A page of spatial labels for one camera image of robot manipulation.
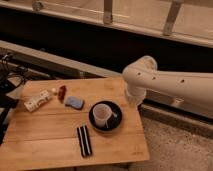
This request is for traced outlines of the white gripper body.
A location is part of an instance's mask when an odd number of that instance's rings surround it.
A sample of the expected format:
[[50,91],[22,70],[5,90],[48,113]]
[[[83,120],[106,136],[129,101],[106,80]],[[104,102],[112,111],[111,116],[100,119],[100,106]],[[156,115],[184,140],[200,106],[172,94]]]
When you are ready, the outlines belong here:
[[125,98],[129,105],[138,106],[146,98],[146,89],[127,85],[125,88]]

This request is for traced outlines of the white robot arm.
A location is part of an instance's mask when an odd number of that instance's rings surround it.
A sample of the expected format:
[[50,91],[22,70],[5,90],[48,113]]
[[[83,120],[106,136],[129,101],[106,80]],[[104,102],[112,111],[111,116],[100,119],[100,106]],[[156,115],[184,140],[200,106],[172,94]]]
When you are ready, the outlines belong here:
[[129,102],[140,104],[148,91],[174,98],[173,104],[187,103],[193,112],[213,119],[213,73],[160,71],[151,56],[143,56],[122,72]]

